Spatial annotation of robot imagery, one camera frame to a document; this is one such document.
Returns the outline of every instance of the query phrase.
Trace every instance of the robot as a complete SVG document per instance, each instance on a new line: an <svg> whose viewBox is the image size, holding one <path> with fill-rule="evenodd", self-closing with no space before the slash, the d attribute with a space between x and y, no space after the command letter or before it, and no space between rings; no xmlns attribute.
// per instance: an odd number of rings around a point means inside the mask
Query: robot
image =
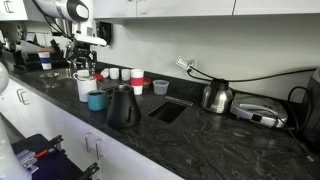
<svg viewBox="0 0 320 180"><path fill-rule="evenodd" d="M38 9L46 16L67 19L73 22L73 53L69 57L75 63L96 61L96 53L90 51L90 45L106 46L106 41L94 37L92 0L33 0ZM0 93L7 87L9 74L0 62ZM16 158L8 136L0 119L0 179L31 180L32 176Z"/></svg>

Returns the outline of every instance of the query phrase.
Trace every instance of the sink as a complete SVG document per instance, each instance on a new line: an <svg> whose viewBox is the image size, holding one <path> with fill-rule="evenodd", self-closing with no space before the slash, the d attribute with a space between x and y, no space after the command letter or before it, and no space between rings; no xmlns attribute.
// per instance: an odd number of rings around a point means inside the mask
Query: sink
<svg viewBox="0 0 320 180"><path fill-rule="evenodd" d="M176 102L171 98L148 113L148 116L157 118L161 121L172 123L186 108L191 106L189 103Z"/></svg>
<svg viewBox="0 0 320 180"><path fill-rule="evenodd" d="M56 72L59 73L59 77L58 77L57 81L73 79L72 70L69 69L69 68L50 69L50 70L36 71L36 72L27 72L27 73L25 73L25 75L41 81L40 74L42 74L42 73L56 73Z"/></svg>

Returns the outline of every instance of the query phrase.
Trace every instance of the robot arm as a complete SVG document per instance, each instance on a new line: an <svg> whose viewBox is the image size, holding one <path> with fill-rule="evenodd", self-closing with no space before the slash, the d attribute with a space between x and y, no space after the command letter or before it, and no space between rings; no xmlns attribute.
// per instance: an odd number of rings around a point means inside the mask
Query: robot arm
<svg viewBox="0 0 320 180"><path fill-rule="evenodd" d="M94 37L92 0L33 0L40 12L53 18L69 20L77 41L106 46L106 41Z"/></svg>

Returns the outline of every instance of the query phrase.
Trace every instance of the countertop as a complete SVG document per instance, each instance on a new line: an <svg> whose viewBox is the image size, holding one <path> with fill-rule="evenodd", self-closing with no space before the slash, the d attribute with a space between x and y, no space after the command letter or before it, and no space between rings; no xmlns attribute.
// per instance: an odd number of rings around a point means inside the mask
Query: countertop
<svg viewBox="0 0 320 180"><path fill-rule="evenodd" d="M309 162L287 131L255 125L230 113L210 113L199 99L166 123L147 115L166 101L165 96L155 95L152 87L144 89L136 96L140 124L115 130L106 125L107 110L92 112L79 101L76 81L44 89L42 82L17 71L10 71L10 78L185 179L320 179L319 156ZM118 83L106 79L104 86ZM190 99L179 94L188 89L178 89L172 79L170 83L168 95ZM179 83L188 86L191 82Z"/></svg>

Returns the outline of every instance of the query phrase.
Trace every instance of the white wall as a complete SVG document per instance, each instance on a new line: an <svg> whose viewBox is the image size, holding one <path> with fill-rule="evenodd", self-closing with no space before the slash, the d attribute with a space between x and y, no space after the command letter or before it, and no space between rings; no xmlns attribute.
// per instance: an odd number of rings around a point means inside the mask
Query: white wall
<svg viewBox="0 0 320 180"><path fill-rule="evenodd" d="M197 68L212 76L254 78L319 66L319 19L318 14L130 20L114 26L111 47L96 49L102 62L193 81L174 64L179 55L197 59ZM304 73L231 87L286 99L309 77Z"/></svg>

